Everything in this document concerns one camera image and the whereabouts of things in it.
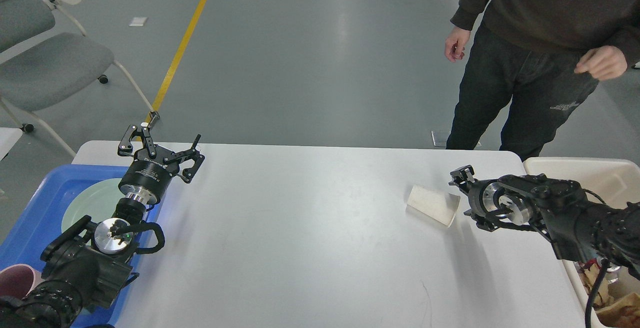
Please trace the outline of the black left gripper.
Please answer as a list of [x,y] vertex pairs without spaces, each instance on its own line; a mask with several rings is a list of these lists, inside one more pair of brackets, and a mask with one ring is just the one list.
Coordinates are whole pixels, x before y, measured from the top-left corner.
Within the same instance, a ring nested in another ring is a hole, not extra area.
[[[134,160],[118,184],[119,191],[144,205],[155,205],[162,200],[173,177],[191,183],[206,158],[198,149],[201,137],[197,134],[190,148],[171,151],[162,162],[155,162],[160,156],[151,137],[151,128],[147,124],[129,125],[118,143],[118,156]],[[140,140],[141,148],[134,151],[136,138]],[[181,168],[181,164],[189,161],[192,166]]]

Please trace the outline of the person's left hand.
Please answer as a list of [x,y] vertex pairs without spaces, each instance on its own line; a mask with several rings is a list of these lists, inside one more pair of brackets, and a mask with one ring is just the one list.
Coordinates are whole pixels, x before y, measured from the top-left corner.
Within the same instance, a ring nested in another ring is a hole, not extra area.
[[574,73],[588,73],[599,81],[617,79],[628,68],[623,52],[610,45],[587,51],[574,68]]

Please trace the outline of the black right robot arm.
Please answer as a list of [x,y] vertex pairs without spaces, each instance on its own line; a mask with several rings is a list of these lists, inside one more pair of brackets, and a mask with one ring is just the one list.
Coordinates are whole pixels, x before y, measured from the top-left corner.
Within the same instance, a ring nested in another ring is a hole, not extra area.
[[624,266],[633,277],[639,277],[638,203],[615,209],[601,198],[591,202],[590,191],[578,182],[544,174],[477,180],[473,167],[466,165],[450,175],[450,185],[468,198],[470,209],[465,215],[478,228],[537,232],[551,244],[559,260],[601,258],[601,271],[585,304],[585,326],[591,325],[595,293],[610,266]]

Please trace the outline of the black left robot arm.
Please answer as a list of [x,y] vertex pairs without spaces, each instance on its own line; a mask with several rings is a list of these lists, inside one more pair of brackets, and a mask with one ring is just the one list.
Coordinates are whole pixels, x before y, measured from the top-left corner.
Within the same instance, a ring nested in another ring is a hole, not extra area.
[[132,163],[118,184],[122,198],[112,216],[94,222],[85,215],[43,249],[42,282],[20,298],[2,294],[2,327],[69,327],[89,306],[110,307],[138,277],[133,257],[165,246],[162,228],[146,215],[172,178],[192,182],[205,160],[200,139],[174,152],[153,141],[149,124],[130,125],[118,155],[132,157]]

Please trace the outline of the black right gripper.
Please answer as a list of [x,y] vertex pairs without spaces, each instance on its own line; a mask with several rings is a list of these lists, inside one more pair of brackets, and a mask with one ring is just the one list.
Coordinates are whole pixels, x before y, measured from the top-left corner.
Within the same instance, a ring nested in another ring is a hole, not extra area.
[[465,212],[465,215],[473,219],[481,230],[488,232],[497,230],[495,219],[490,219],[488,214],[499,209],[498,197],[505,192],[498,180],[475,179],[474,169],[471,165],[451,171],[450,177],[451,181],[448,185],[457,187],[459,191],[467,195],[470,209]]

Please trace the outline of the person's right hand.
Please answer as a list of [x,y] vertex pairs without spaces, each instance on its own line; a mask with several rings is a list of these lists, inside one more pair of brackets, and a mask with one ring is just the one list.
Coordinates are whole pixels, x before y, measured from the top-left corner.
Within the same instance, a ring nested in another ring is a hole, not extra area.
[[445,39],[445,58],[451,63],[461,61],[465,56],[466,45],[470,38],[471,31],[454,26]]

